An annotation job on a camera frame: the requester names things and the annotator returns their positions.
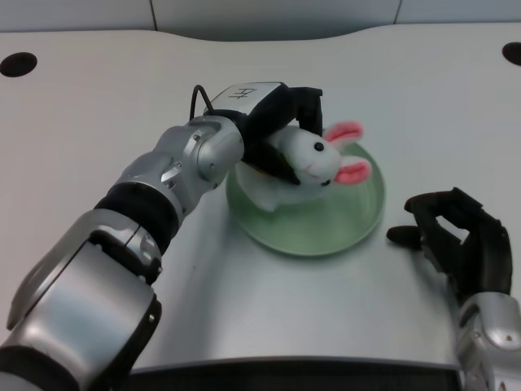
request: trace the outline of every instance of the pink bunny ear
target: pink bunny ear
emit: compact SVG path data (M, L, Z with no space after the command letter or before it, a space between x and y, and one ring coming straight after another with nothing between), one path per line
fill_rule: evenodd
M364 182L371 175L371 163L355 156L343 156L342 165L335 182L341 185L355 185Z
M323 138L332 143L335 148L342 149L347 144L354 143L364 135L364 127L360 122L340 122L334 125Z

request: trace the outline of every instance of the black circular hole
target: black circular hole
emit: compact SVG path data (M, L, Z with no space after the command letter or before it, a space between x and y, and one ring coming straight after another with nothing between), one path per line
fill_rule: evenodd
M521 42L511 42L504 45L503 55L512 64L521 66Z
M0 73L7 77L27 75L36 68L38 59L32 53L14 53L0 63Z

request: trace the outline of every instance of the silver robot arm segment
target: silver robot arm segment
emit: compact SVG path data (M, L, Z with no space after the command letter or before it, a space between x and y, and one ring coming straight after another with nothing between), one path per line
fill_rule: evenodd
M20 285L0 348L0 389L115 387L160 320L150 285L161 255L243 153L231 120L202 116L137 158Z

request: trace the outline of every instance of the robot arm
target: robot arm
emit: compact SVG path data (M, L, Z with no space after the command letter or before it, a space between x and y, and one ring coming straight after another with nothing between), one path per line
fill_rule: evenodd
M405 210L418 226L398 226L387 237L423 250L447 274L458 300L456 353L466 391L521 390L521 314L510 296L512 256L505 227L463 191L418 195ZM443 216L469 231L463 242L441 227Z
M20 285L0 348L0 389L116 387L160 321L151 284L184 217L297 107L282 83L231 86L137 158Z

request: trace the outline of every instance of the hole in table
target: hole in table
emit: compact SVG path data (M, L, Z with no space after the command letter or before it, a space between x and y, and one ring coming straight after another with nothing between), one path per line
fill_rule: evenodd
M14 53L0 63L0 73L6 77L27 75L36 68L38 60L32 53Z

